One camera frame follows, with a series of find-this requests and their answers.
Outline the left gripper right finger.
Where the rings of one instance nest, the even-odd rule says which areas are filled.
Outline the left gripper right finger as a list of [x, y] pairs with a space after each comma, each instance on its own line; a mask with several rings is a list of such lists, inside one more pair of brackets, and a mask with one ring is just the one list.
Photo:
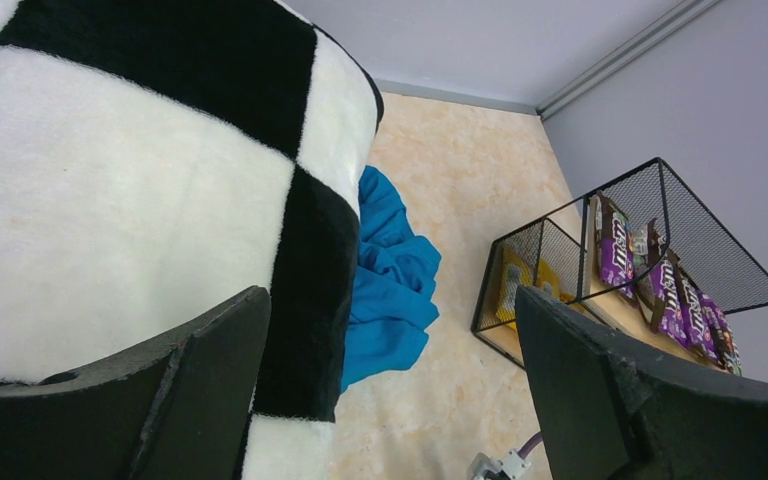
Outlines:
[[534, 288], [516, 295], [556, 479], [768, 479], [768, 383], [683, 360]]

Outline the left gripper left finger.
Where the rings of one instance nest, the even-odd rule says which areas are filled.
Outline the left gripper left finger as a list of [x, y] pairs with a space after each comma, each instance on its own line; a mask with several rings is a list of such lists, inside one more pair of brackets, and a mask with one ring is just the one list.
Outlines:
[[270, 298], [199, 317], [39, 383], [0, 382], [0, 479], [231, 479]]

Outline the yellow candy bag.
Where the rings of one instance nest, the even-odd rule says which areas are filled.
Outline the yellow candy bag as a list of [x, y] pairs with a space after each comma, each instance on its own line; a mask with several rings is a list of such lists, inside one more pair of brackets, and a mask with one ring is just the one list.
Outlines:
[[520, 286], [533, 283], [533, 267], [510, 247], [503, 246], [501, 252], [502, 273], [495, 316], [505, 326], [517, 331], [516, 294]]
[[586, 309], [575, 302], [576, 297], [574, 295], [561, 289], [560, 276], [544, 259], [538, 261], [535, 285], [574, 310], [579, 311], [580, 313], [586, 313]]

